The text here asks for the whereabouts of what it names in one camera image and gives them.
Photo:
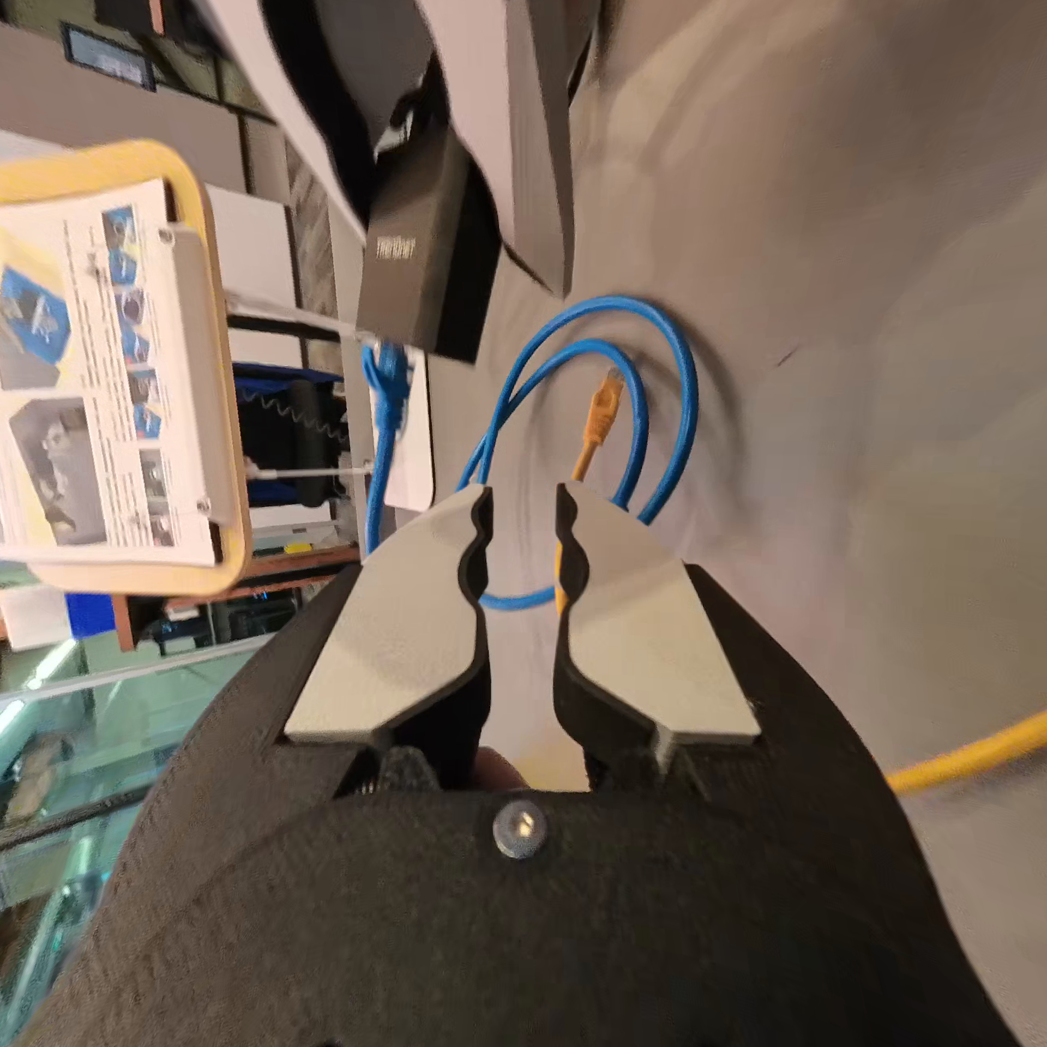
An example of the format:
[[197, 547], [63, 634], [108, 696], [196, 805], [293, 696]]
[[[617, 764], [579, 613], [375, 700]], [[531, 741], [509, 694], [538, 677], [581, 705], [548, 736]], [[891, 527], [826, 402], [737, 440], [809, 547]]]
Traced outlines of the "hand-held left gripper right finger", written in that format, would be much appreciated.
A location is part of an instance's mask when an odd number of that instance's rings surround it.
[[762, 729], [687, 565], [577, 480], [556, 493], [553, 705], [591, 790], [660, 789], [703, 759], [759, 757]]

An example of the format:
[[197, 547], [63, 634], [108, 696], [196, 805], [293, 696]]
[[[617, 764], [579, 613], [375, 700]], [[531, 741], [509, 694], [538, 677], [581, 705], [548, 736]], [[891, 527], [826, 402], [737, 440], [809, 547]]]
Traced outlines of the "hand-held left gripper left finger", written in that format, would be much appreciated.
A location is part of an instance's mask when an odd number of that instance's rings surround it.
[[446, 790], [471, 783], [491, 710], [493, 493], [468, 485], [370, 554], [300, 691], [293, 743], [418, 750]]

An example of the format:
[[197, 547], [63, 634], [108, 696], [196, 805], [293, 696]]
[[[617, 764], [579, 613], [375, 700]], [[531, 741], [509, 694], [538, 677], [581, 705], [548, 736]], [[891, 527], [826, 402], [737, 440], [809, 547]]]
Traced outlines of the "framed wall sign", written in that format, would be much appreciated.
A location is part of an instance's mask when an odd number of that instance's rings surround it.
[[59, 29], [64, 55], [69, 64], [156, 92], [153, 64], [141, 51], [68, 22], [59, 23]]

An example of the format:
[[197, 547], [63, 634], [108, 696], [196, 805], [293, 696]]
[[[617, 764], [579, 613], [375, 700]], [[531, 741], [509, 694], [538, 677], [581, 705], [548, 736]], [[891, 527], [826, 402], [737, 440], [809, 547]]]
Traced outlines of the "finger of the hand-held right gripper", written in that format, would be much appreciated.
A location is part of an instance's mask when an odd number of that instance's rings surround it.
[[316, 2], [199, 2], [257, 98], [360, 242], [376, 190], [373, 140], [337, 72]]
[[575, 251], [569, 86], [597, 1], [420, 1], [450, 119], [487, 184], [504, 247], [569, 295]]

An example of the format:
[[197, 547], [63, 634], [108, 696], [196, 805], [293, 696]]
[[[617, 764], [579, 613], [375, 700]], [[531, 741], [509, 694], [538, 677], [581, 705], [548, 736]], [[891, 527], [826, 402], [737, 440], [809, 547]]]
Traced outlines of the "person's left hand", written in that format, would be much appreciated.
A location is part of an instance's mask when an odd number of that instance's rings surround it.
[[491, 747], [478, 747], [474, 759], [471, 785], [477, 790], [520, 792], [530, 785], [512, 762]]

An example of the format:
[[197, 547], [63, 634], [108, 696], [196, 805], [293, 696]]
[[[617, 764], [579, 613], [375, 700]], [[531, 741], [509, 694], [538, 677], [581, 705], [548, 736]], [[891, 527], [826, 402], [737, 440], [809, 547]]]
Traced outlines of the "black ethernet switch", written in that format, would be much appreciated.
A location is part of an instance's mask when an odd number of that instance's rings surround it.
[[503, 246], [478, 165], [450, 125], [429, 124], [378, 173], [357, 330], [474, 365]]

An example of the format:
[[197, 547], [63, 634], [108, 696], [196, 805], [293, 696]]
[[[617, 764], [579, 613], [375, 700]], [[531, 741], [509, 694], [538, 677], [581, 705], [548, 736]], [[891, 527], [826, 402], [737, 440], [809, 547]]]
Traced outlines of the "printed instruction sheet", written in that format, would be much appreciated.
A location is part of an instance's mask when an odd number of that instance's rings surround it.
[[221, 559], [169, 193], [2, 206], [2, 559]]

